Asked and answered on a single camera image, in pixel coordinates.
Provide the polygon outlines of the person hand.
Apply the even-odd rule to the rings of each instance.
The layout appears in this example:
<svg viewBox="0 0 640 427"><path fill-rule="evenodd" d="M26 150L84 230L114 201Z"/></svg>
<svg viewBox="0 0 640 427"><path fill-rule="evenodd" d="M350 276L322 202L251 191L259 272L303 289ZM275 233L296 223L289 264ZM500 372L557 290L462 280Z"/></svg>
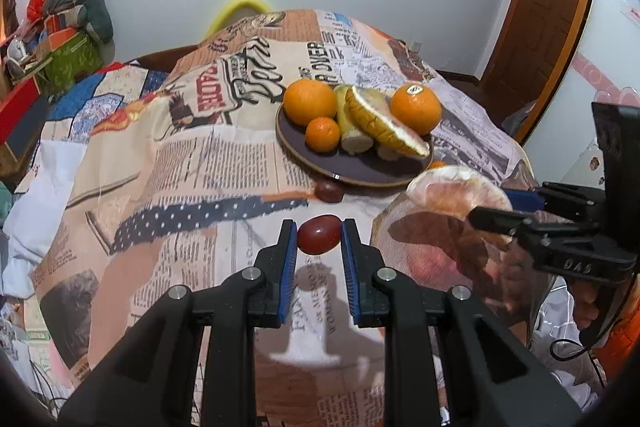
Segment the person hand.
<svg viewBox="0 0 640 427"><path fill-rule="evenodd" d="M581 331L591 325L598 317L596 299L599 287L588 281L575 281L570 284L570 293L574 297L574 322Z"/></svg>

